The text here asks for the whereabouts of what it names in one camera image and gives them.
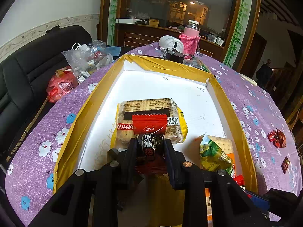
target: black leather sofa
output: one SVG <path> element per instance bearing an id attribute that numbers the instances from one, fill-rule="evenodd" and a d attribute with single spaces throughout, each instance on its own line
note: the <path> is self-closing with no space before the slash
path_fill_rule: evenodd
<path id="1" fill-rule="evenodd" d="M 78 25 L 54 27 L 46 35 L 26 44 L 0 63 L 2 168 L 8 168 L 22 142 L 52 108 L 53 104 L 47 102 L 34 124 L 25 132 L 47 98 L 46 88 L 49 80 L 57 69 L 68 65 L 61 52 L 69 50 L 75 42 L 88 44 L 92 39 L 90 34 Z M 2 190 L 4 180 L 5 174 L 0 170 Z M 23 226 L 3 192 L 0 192 L 0 226 Z"/>

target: table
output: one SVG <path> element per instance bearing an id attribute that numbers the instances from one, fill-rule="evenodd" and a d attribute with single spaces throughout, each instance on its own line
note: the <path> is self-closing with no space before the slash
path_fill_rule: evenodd
<path id="1" fill-rule="evenodd" d="M 133 49 L 129 54 L 159 56 L 159 44 Z M 259 194 L 270 188 L 299 194 L 302 188 L 300 160 L 291 133 L 268 93 L 253 86 L 237 72 L 217 60 L 200 58 L 216 75 L 242 125 L 256 167 Z M 25 226 L 52 196 L 53 171 L 60 148 L 80 108 L 97 83 L 111 68 L 95 72 L 75 90 L 63 96 L 24 141 L 7 171 L 7 197 Z M 267 133 L 278 128 L 286 136 L 286 148 L 277 149 Z M 285 156 L 290 160 L 286 174 L 281 169 Z"/>

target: glass window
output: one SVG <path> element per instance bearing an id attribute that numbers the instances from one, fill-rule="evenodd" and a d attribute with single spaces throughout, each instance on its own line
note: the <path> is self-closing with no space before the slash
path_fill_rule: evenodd
<path id="1" fill-rule="evenodd" d="M 127 16 L 158 19 L 161 26 L 196 20 L 200 28 L 221 34 L 226 28 L 232 0 L 127 0 Z"/>

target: sofa backrest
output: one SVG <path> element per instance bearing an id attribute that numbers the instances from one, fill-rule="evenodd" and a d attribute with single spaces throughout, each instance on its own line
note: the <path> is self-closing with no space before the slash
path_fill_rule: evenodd
<path id="1" fill-rule="evenodd" d="M 43 104 L 55 71 L 68 65 L 61 52 L 76 42 L 91 41 L 90 34 L 78 25 L 51 30 L 0 64 L 0 154 L 9 149 L 18 130 Z"/>

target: green bamboo print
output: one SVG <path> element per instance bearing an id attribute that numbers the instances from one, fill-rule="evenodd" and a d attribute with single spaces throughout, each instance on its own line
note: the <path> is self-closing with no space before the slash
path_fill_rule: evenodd
<path id="1" fill-rule="evenodd" d="M 111 0 L 109 4 L 109 22 L 107 27 L 107 45 L 114 44 L 116 12 L 118 0 Z"/>
<path id="2" fill-rule="evenodd" d="M 250 8 L 248 9 L 248 7 L 249 7 L 249 4 L 248 4 L 247 0 L 241 0 L 241 5 L 239 8 L 239 14 L 238 14 L 236 26 L 234 29 L 234 34 L 232 36 L 231 43 L 229 45 L 227 54 L 225 56 L 225 60 L 223 62 L 228 67 L 232 67 L 230 61 L 234 56 L 236 56 L 238 47 L 241 45 L 241 38 L 243 37 L 243 33 L 245 33 L 242 23 L 243 23 L 244 19 L 245 20 L 248 19 L 248 15 L 250 12 Z"/>

